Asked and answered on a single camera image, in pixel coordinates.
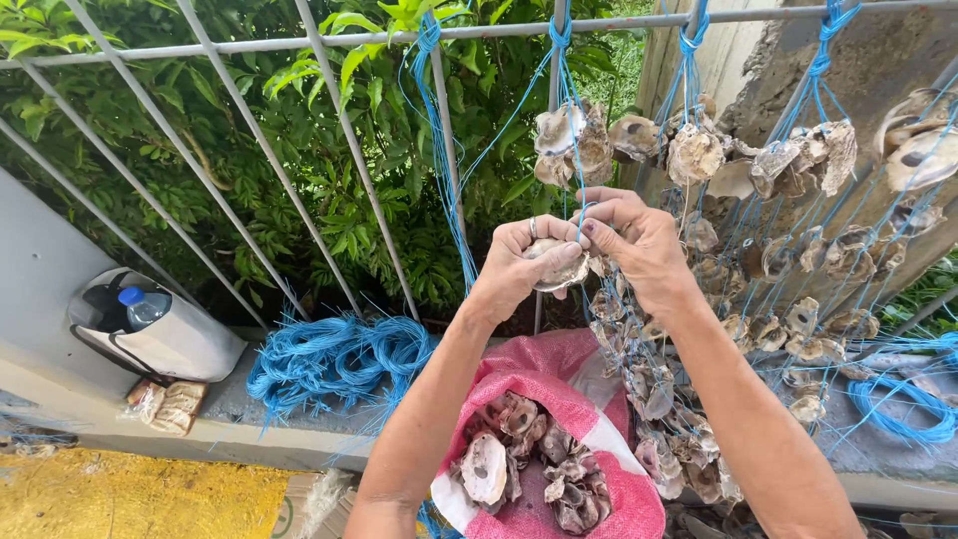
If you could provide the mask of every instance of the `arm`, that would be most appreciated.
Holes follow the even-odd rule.
[[[582,232],[619,263],[643,309],[665,326],[768,536],[862,537],[828,461],[722,330],[686,266],[673,217],[632,191],[584,194],[599,203],[585,210]]]
[[[537,217],[538,236],[569,243],[524,260],[522,250],[533,241],[529,222],[496,228],[468,298],[373,447],[346,539],[407,539],[416,534],[416,511],[448,450],[486,341],[545,271],[564,266],[589,247],[584,237],[582,245],[575,243],[577,230],[552,216]]]

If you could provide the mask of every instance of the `pink sack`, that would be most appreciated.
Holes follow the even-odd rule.
[[[522,496],[492,516],[452,480],[449,463],[466,448],[462,431],[472,413],[507,389],[538,401],[560,426],[588,447],[605,473],[612,513],[589,539],[659,539],[665,510],[652,479],[628,449],[625,388],[618,376],[603,378],[605,362],[588,329],[517,337],[486,351],[472,391],[459,412],[452,444],[432,481],[433,502],[468,539],[568,539],[544,500],[549,483],[533,459],[519,473]]]

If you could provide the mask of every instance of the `hand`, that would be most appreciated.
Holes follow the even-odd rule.
[[[585,208],[582,235],[592,241],[593,250],[619,263],[643,310],[665,322],[681,313],[689,299],[702,298],[685,264],[671,214],[649,208],[635,192],[624,189],[587,187],[576,193],[576,199],[582,201],[583,195],[598,203]],[[570,221],[579,223],[581,212],[577,210]]]
[[[558,270],[591,246],[588,238],[579,234],[577,226],[551,215],[536,217],[536,235],[568,243],[552,247],[534,260],[526,260],[522,258],[522,251],[537,239],[532,236],[528,220],[501,224],[492,233],[486,263],[463,305],[472,308],[475,315],[493,328],[513,315],[546,271]],[[553,294],[563,299],[565,289]]]

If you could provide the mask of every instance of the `white bag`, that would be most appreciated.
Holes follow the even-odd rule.
[[[105,333],[96,329],[103,314],[83,299],[97,285],[161,289],[172,296],[170,311],[142,331]],[[233,370],[246,342],[175,293],[130,268],[97,276],[70,299],[70,331],[118,366],[150,380],[169,375],[196,382],[219,382]]]

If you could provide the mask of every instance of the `green bush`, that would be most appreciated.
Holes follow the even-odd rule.
[[[322,21],[320,29],[327,35],[393,32],[417,28],[425,8],[441,4],[430,2],[400,0],[398,5],[387,5],[346,0],[324,5],[314,16]],[[471,12],[445,25],[546,21],[553,7],[542,2],[476,1]],[[118,48],[195,43],[175,5],[164,0],[94,0],[86,8]],[[444,4],[437,6],[437,12],[461,8]],[[291,0],[204,0],[196,3],[196,9],[216,42],[305,35]],[[608,9],[604,0],[573,2],[577,18],[609,16]],[[11,57],[95,50],[92,39],[59,0],[0,0],[0,29],[0,41]],[[502,129],[551,43],[546,36],[533,36],[454,40],[443,46],[453,130],[462,145],[460,152],[465,152],[461,163],[468,165]],[[613,47],[607,40],[575,34],[572,47],[577,52],[569,64],[581,83],[599,77],[607,81],[615,75]],[[397,80],[407,48],[407,44],[363,45],[352,50],[329,48],[328,53],[339,72],[343,102],[414,296],[418,302],[442,309],[462,298],[462,271],[431,170],[430,130],[402,97],[404,91],[422,106],[418,92],[407,72]],[[377,282],[390,297],[401,298],[399,280],[311,50],[243,53],[223,59],[347,280],[358,288]],[[137,60],[129,66],[277,269],[314,293],[334,286],[319,249],[212,64],[205,57],[190,57]],[[112,66],[88,63],[42,68],[42,72],[235,280],[234,286],[262,310],[262,296],[275,285]],[[627,81],[628,86],[636,83]],[[530,126],[545,110],[547,94],[548,82],[542,78],[465,186],[468,236],[480,252],[497,224],[549,212],[554,205],[558,210],[564,203],[553,187],[542,186],[532,177],[535,155]],[[188,289],[197,290],[211,278],[26,73],[0,72],[0,103],[8,122],[32,139]],[[142,267],[102,223],[6,137],[0,147],[2,166],[118,261]],[[275,311],[266,311],[264,316],[275,317]]]

